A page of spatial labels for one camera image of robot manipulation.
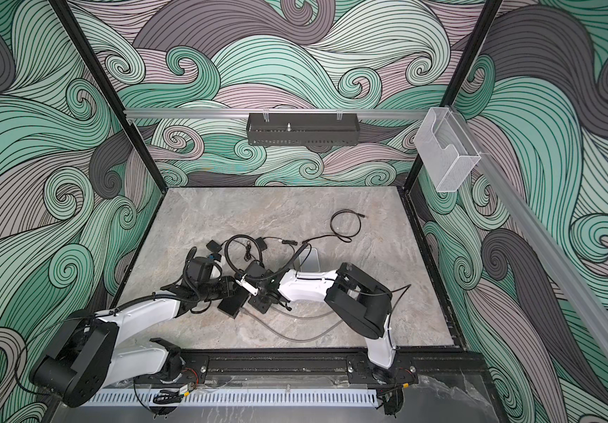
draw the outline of white mesh file holder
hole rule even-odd
[[[447,107],[432,107],[414,136],[414,145],[438,192],[459,189],[480,155],[463,116]]]

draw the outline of patterned wallpaper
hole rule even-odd
[[[159,198],[47,0],[0,0],[0,422],[43,417],[26,340],[105,308]]]
[[[608,0],[503,13],[456,107],[608,309]],[[465,338],[511,421],[608,422],[608,360],[486,177],[439,194],[422,171],[418,189]]]
[[[437,106],[484,0],[70,0],[127,108]],[[531,0],[517,0],[528,4]],[[418,122],[253,147],[245,120],[139,122],[171,186],[402,185]]]

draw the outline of black vertical post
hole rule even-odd
[[[478,17],[478,21],[476,22],[473,31],[469,35],[469,42],[464,48],[464,52],[462,53],[459,63],[457,63],[457,68],[454,70],[452,80],[450,81],[448,88],[445,89],[445,94],[443,95],[443,100],[440,102],[440,107],[448,107],[454,104],[454,99],[457,97],[457,93],[459,93],[462,84],[464,84],[464,80],[469,75],[469,71],[475,62],[475,58],[478,56],[480,48],[483,46],[487,32],[490,30],[492,22],[497,16],[497,12],[499,11],[499,7],[502,5],[502,1],[503,0],[487,0],[483,6],[483,10]],[[417,180],[417,175],[419,175],[422,164],[423,162],[421,158],[417,157],[410,169],[408,177],[405,179],[405,185],[403,185],[403,188],[408,191],[410,188],[412,188],[414,182]]]
[[[130,142],[139,154],[139,157],[141,157],[144,165],[154,178],[158,189],[165,193],[165,191],[167,191],[167,185],[156,166],[156,162],[151,157],[151,154],[149,154],[149,150],[146,148],[144,140],[142,140],[135,125],[129,123],[125,117],[125,107],[118,97],[116,90],[111,85],[111,82],[109,82],[106,72],[104,72],[104,69],[100,66],[97,55],[95,55],[92,47],[90,47],[90,43],[83,33],[83,30],[80,29],[79,22],[76,21],[74,14],[69,8],[69,4],[66,3],[66,0],[49,0],[49,3],[57,17],[60,19],[60,22],[62,22],[64,30],[69,35],[69,38],[71,38],[76,50],[78,50],[80,56],[83,58],[83,62],[85,62],[88,70],[95,78],[97,86],[106,98],[106,102],[109,103],[109,106],[116,114],[119,123],[121,123],[121,126],[123,127],[123,131],[125,131],[125,134],[130,139]]]

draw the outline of small black device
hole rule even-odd
[[[360,136],[355,113],[250,113],[253,146],[354,146]]]

